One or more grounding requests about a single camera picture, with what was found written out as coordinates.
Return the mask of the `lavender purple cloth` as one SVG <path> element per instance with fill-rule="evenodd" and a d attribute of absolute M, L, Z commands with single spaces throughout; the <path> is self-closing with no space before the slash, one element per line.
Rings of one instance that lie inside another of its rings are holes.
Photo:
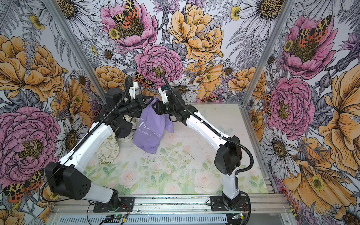
<path fill-rule="evenodd" d="M 165 130 L 170 133 L 174 132 L 173 123 L 170 119 L 164 114 L 156 114 L 152 108 L 152 105 L 158 101 L 159 98 L 155 97 L 151 104 L 142 111 L 133 137 L 135 146 L 149 154 L 157 152 Z"/>

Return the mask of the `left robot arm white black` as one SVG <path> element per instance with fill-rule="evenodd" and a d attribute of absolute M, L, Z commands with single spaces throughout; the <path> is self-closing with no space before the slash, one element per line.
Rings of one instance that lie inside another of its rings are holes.
<path fill-rule="evenodd" d="M 106 104 L 90 130 L 59 162 L 45 167 L 50 190 L 69 199 L 103 203 L 113 209 L 120 206 L 118 191 L 92 183 L 83 172 L 107 138 L 129 136 L 133 125 L 124 116 L 139 118 L 153 100 L 154 97 L 135 95 L 132 90 L 109 89 Z"/>

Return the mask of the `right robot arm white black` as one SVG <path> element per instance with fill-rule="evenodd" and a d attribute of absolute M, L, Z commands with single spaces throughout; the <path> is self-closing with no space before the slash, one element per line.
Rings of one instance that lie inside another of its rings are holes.
<path fill-rule="evenodd" d="M 164 85 L 159 89 L 161 100 L 152 105 L 159 115 L 167 114 L 196 131 L 216 151 L 215 167 L 223 174 L 223 195 L 228 200 L 238 197 L 238 184 L 235 181 L 235 171 L 239 169 L 242 160 L 242 150 L 236 143 L 239 139 L 230 137 L 211 125 L 192 105 L 186 105 L 178 91 L 169 90 Z"/>

